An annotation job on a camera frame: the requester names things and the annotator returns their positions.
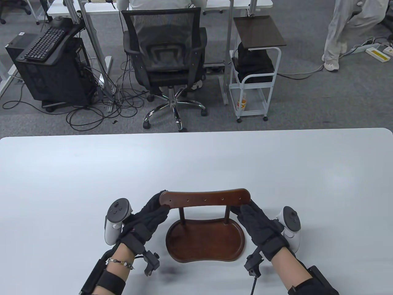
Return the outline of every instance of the paper cup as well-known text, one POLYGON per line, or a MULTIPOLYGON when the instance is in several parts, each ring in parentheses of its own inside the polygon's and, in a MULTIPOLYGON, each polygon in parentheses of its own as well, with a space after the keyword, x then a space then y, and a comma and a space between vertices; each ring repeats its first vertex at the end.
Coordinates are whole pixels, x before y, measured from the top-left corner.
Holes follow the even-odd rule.
POLYGON ((246 100, 242 99, 242 110, 244 111, 244 109, 246 108, 246 100))

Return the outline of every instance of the white cart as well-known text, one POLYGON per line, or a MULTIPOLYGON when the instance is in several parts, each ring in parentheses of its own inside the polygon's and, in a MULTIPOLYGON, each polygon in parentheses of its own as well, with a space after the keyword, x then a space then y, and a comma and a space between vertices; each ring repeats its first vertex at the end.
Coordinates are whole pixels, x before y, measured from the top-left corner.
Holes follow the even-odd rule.
MULTIPOLYGON (((256 116, 263 115, 263 120, 268 120, 268 110, 270 105, 270 100, 272 98, 273 88, 275 79, 277 77, 278 67, 281 60, 281 50, 278 47, 264 47, 264 48, 252 48, 251 50, 277 50, 278 56, 277 61, 274 67, 274 73, 266 73, 266 74, 252 74, 244 77, 243 81, 239 81, 237 75, 238 72, 235 69, 235 65, 232 62, 231 65, 231 76, 230 76, 230 84, 229 84, 229 93, 232 100, 233 109, 235 111, 235 115, 237 117, 237 122, 240 123, 242 121, 242 116, 256 116), (235 76, 235 83, 232 83, 233 76, 235 76), (264 83, 247 83, 247 80, 253 77, 266 77, 272 76, 271 82, 264 83), (265 95, 263 94, 262 89, 268 88, 269 95, 266 100, 265 95), (244 92, 246 93, 246 106, 243 109, 242 99, 244 92)), ((233 50, 230 50, 230 56, 233 57, 233 50)))

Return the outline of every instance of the chrome chair base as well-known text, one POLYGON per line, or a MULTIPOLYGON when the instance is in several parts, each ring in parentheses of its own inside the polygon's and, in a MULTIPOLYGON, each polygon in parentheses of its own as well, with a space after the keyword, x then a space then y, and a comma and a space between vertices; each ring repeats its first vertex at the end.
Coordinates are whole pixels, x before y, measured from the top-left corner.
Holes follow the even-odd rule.
POLYGON ((145 117, 144 121, 143 121, 143 128, 144 129, 150 129, 151 124, 149 122, 149 119, 151 116, 153 116, 156 112, 163 110, 167 107, 171 108, 173 111, 173 115, 174 115, 174 119, 177 125, 177 128, 179 130, 179 132, 187 132, 187 129, 183 127, 182 125, 182 121, 180 119, 180 115, 179 112, 177 110, 177 106, 178 105, 192 105, 195 107, 199 107, 201 109, 200 114, 201 116, 205 117, 208 115, 208 110, 205 108, 205 106, 203 104, 201 104, 198 101, 195 100, 178 100, 179 96, 181 95, 181 93, 185 90, 185 88, 180 88, 176 94, 174 93, 174 89, 173 87, 168 87, 169 90, 169 97, 161 94, 161 95, 156 95, 156 97, 162 98, 164 100, 166 100, 166 103, 159 105, 158 107, 156 107, 155 109, 151 110, 145 117))

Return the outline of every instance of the white vr controller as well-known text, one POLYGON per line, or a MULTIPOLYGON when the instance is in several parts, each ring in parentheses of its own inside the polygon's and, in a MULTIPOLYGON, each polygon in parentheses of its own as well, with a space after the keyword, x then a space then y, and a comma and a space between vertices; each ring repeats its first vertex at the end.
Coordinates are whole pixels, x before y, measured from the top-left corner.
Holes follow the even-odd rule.
POLYGON ((293 253, 299 250, 300 246, 300 219, 295 210, 289 206, 285 206, 276 216, 276 225, 281 230, 281 234, 289 243, 289 248, 293 253))
POLYGON ((123 220, 130 216, 132 208, 130 202, 126 198, 117 199, 112 203, 105 216, 105 242, 113 246, 116 244, 123 220))

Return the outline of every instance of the chair backrest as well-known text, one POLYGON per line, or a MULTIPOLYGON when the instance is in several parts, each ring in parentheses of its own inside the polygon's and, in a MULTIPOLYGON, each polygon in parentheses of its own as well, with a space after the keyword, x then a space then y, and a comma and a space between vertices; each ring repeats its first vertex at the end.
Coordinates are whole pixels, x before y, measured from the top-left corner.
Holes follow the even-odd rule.
POLYGON ((142 53, 148 72, 187 70, 200 46, 200 8, 122 11, 131 50, 142 53))

